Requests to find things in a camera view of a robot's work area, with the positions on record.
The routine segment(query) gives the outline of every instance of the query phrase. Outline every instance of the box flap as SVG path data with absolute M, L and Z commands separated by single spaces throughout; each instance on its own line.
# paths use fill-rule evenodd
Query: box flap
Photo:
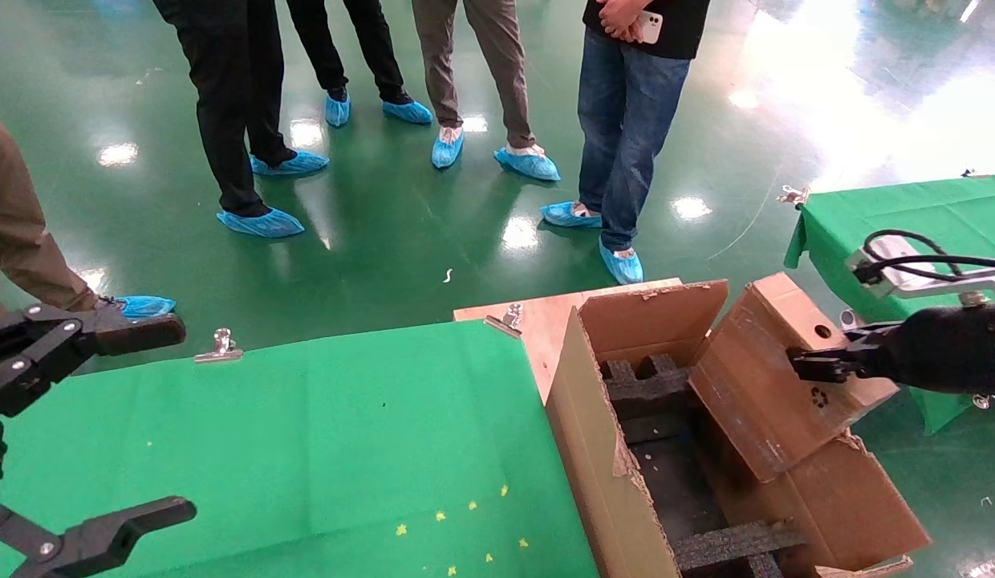
M 685 366 L 692 363 L 728 295 L 729 283 L 724 279 L 601 295 L 583 304 L 579 318 L 598 362 L 629 359 L 636 365 L 652 352 L 666 352 Z
M 590 347 L 574 308 L 546 411 L 598 568 L 604 578 L 679 576 Z
M 783 273 L 748 285 L 711 333 L 693 388 L 757 479 L 794 467 L 897 392 L 882 378 L 802 381 L 786 355 L 788 348 L 846 343 Z
M 859 438 L 845 434 L 831 440 L 795 468 L 761 483 L 714 420 L 705 416 L 696 423 L 701 464 L 729 524 L 793 519 L 808 541 L 783 553 L 784 574 L 814 575 L 815 567 L 861 571 L 931 543 Z
M 887 576 L 896 576 L 902 572 L 907 572 L 914 567 L 915 563 L 912 562 L 911 556 L 901 556 L 900 560 L 892 564 L 884 564 L 883 566 L 867 568 L 867 570 L 859 570 L 857 572 L 816 566 L 815 573 L 818 578 L 886 578 Z

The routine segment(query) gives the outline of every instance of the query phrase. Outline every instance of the black pants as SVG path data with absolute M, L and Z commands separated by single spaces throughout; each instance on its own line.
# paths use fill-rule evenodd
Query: black pants
M 156 0 L 177 29 L 197 88 L 197 127 L 222 195 L 245 217 L 265 214 L 245 147 L 269 165 L 293 157 L 278 130 L 284 55 L 274 0 Z
M 291 10 L 294 28 L 299 38 L 302 38 L 308 59 L 311 59 L 320 87 L 325 91 L 343 88 L 347 85 L 347 78 L 344 77 L 344 65 L 340 62 L 340 55 L 337 54 L 330 36 L 323 0 L 287 0 L 287 6 Z M 380 98 L 384 101 L 394 100 L 401 94 L 405 81 L 401 77 L 398 61 L 394 58 L 391 28 L 384 18 L 383 8 L 380 8 L 380 0 L 344 0 L 344 7 L 347 8 L 347 15 L 351 16 L 351 23 L 355 25 L 362 56 L 376 78 Z

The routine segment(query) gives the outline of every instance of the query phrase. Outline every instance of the green cloth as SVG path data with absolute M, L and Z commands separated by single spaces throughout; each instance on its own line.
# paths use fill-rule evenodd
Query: green cloth
M 955 295 L 876 299 L 861 287 L 845 261 L 869 234 L 883 228 L 927 235 L 949 253 L 995 257 L 995 176 L 812 194 L 802 207 L 785 266 L 795 268 L 808 251 L 829 289 L 868 323 L 906 319 L 923 307 L 956 306 Z M 970 396 L 916 389 L 912 395 L 930 434 L 972 403 Z
M 75 377 L 6 424 L 0 501 L 51 530 L 196 503 L 110 577 L 597 577 L 526 351 L 479 321 Z

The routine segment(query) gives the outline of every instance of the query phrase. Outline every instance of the black cable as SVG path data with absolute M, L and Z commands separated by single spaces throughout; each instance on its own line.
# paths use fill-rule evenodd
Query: black cable
M 862 268 L 862 271 L 881 271 L 887 267 L 901 266 L 904 263 L 946 263 L 955 264 L 960 263 L 964 266 L 979 266 L 979 267 L 993 267 L 995 268 L 995 259 L 990 259 L 988 257 L 966 257 L 963 255 L 906 255 L 904 257 L 894 257 L 893 259 L 884 259 L 878 261 L 877 263 L 868 264 L 868 266 Z M 922 277 L 929 277 L 925 275 L 929 271 L 918 271 L 911 270 L 915 275 L 922 275 Z M 955 281 L 960 281 L 963 278 L 952 277 L 951 275 L 942 275 L 941 277 L 950 277 L 950 279 L 955 279 Z
M 948 253 L 944 251 L 944 248 L 942 248 L 942 246 L 939 246 L 938 242 L 935 242 L 931 238 L 926 237 L 926 235 L 913 233 L 913 231 L 910 230 L 901 230 L 900 228 L 883 228 L 883 230 L 877 230 L 875 233 L 869 234 L 868 237 L 865 238 L 865 242 L 862 245 L 862 250 L 869 257 L 875 259 L 877 263 L 886 261 L 886 259 L 883 259 L 883 257 L 880 256 L 879 253 L 875 252 L 875 248 L 872 248 L 871 242 L 875 241 L 877 238 L 880 237 L 890 237 L 890 235 L 893 235 L 893 237 L 913 238 L 913 240 L 922 242 L 922 244 L 925 246 L 929 246 L 929 248 L 932 249 L 933 252 L 937 253 L 937 255 L 946 255 Z M 901 267 L 901 266 L 891 266 L 891 267 L 895 268 L 895 270 L 902 271 L 902 273 L 918 275 L 919 277 L 925 277 L 927 279 L 936 279 L 936 281 L 946 281 L 949 283 L 956 281 L 957 277 L 964 277 L 965 274 L 963 273 L 963 271 L 960 270 L 960 267 L 958 267 L 955 263 L 949 263 L 949 266 L 950 266 L 950 273 L 953 273 L 953 275 L 931 273 L 931 271 L 921 271 L 913 267 Z

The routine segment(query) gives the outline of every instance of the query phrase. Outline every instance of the blue jeans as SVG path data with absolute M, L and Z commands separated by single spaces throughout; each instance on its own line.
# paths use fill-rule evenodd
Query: blue jeans
M 587 29 L 579 73 L 579 201 L 601 213 L 608 250 L 632 246 L 688 71 L 685 59 L 648 55 Z

